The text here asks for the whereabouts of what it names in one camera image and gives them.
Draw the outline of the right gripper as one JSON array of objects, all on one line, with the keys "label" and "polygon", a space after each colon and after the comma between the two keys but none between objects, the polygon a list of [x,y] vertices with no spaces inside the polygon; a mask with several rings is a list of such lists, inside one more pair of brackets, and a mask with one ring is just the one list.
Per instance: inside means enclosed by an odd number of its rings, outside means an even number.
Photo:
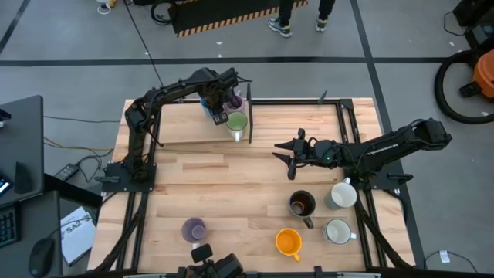
[{"label": "right gripper", "polygon": [[306,141],[306,132],[302,128],[298,130],[297,135],[297,139],[275,144],[277,148],[293,151],[292,157],[285,154],[272,153],[276,158],[288,165],[287,176],[289,180],[295,179],[297,168],[302,168],[308,164],[329,169],[336,167],[335,141],[318,141],[313,137]]}]

